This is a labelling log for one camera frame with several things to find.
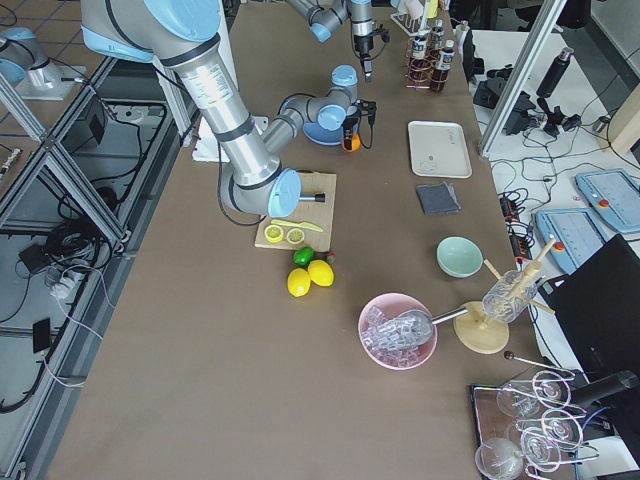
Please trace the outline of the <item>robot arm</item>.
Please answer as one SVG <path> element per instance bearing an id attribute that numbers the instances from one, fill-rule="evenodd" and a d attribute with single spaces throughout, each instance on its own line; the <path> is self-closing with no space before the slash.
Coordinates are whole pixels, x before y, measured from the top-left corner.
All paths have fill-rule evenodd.
<path id="1" fill-rule="evenodd" d="M 356 70 L 340 65 L 325 96 L 293 96 L 259 131 L 219 54 L 225 28 L 219 2 L 84 1 L 81 17 L 89 49 L 133 62 L 159 60 L 181 79 L 229 159 L 218 178 L 221 207 L 272 218 L 292 214 L 301 179 L 283 167 L 280 152 L 305 124 L 338 130 L 364 104 Z"/>
<path id="2" fill-rule="evenodd" d="M 305 19 L 320 43 L 329 40 L 340 27 L 349 23 L 353 53 L 360 62 L 365 82 L 372 82 L 373 62 L 389 43 L 390 33 L 374 20 L 371 1 L 333 1 L 328 7 L 307 0 L 290 0 L 286 4 Z"/>

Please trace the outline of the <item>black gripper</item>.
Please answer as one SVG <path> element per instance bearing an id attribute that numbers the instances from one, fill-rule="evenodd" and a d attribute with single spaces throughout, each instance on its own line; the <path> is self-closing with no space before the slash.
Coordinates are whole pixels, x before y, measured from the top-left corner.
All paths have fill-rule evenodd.
<path id="1" fill-rule="evenodd" d="M 358 99 L 353 105 L 353 110 L 348 113 L 342 123 L 343 137 L 348 133 L 358 133 L 359 124 L 362 119 L 367 119 L 370 127 L 370 142 L 373 142 L 373 128 L 376 120 L 377 103 Z"/>
<path id="2" fill-rule="evenodd" d="M 384 51 L 386 44 L 390 41 L 389 30 L 382 24 L 352 24 L 352 50 L 358 58 L 366 83 L 373 79 L 373 61 Z M 383 46 L 380 51 L 373 55 L 374 38 L 379 37 Z"/>

